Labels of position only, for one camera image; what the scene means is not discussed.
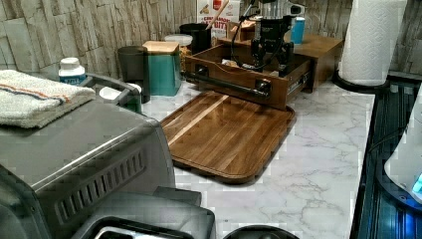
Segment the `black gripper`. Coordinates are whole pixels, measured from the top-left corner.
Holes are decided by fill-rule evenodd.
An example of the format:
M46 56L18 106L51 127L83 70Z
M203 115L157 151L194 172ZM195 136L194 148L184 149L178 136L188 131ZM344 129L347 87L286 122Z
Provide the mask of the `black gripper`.
M294 57L294 43L286 42L284 37L291 29L292 22L292 16L261 19L257 22L256 36L251 43L255 71L262 72L276 58L279 76L284 77L288 74Z

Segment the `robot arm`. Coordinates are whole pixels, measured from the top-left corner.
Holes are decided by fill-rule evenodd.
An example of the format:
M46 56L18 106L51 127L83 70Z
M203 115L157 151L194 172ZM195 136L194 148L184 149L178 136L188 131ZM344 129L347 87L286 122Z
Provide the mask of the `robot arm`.
M278 72L284 77L290 70L294 57L294 43L285 41L296 16L305 12L305 7L290 0L259 0L261 18L257 21L251 49L254 70L262 72L274 58L278 61Z

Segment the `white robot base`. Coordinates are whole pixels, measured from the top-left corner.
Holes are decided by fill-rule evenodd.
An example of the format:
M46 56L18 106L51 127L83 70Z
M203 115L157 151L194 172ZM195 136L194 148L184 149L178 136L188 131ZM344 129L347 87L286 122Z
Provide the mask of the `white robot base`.
M384 164L387 176L421 203L422 174L422 93L418 91L409 123L392 155Z

